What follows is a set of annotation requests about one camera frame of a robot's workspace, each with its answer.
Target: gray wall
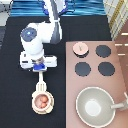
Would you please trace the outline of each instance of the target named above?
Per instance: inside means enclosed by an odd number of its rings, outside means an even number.
[[[6,9],[8,10],[8,9],[9,9],[9,4],[5,4],[5,7],[6,7]],[[5,10],[5,7],[4,7],[4,5],[2,5],[2,4],[0,3],[0,12],[1,12],[1,11],[4,11],[4,10]]]

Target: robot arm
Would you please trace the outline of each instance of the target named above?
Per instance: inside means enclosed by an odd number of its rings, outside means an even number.
[[[44,56],[42,43],[57,44],[62,39],[62,29],[59,23],[60,19],[58,17],[56,3],[54,0],[45,0],[45,4],[48,7],[50,23],[30,23],[23,29],[20,35],[25,50],[20,55],[20,65],[24,69],[31,68],[34,65],[31,60],[36,61]],[[53,59],[54,64],[52,58],[47,58],[45,60],[48,60],[48,63],[46,63],[46,61],[44,62],[46,66],[57,66],[56,58]]]

